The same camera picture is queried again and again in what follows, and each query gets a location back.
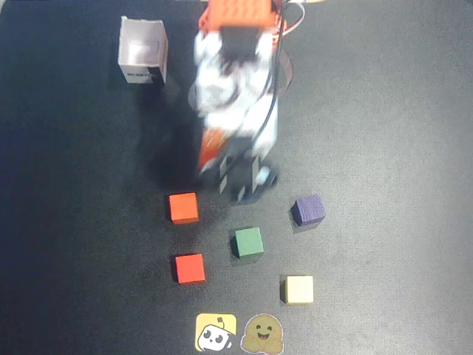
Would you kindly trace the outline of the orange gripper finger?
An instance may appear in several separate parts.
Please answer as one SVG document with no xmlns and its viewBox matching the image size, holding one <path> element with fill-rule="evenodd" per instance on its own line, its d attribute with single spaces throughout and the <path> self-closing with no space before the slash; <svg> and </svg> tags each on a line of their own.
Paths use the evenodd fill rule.
<svg viewBox="0 0 473 355">
<path fill-rule="evenodd" d="M 198 159 L 198 172 L 203 175 L 217 169 L 233 132 L 222 128 L 204 128 Z"/>
</svg>

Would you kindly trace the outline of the white gripper body with motor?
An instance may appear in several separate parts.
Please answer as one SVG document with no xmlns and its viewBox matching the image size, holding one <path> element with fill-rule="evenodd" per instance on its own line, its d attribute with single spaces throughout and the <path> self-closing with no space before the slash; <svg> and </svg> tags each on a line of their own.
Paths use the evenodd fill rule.
<svg viewBox="0 0 473 355">
<path fill-rule="evenodd" d="M 267 108 L 255 107 L 244 117 L 242 124 L 231 135 L 228 142 L 227 151 L 229 155 L 236 156 L 238 153 L 242 152 L 249 143 L 253 143 L 247 155 L 260 156 L 260 158 L 267 157 L 277 139 L 278 106 L 274 106 L 264 129 L 259 136 L 255 138 L 261 125 L 265 122 L 267 113 Z"/>
</svg>

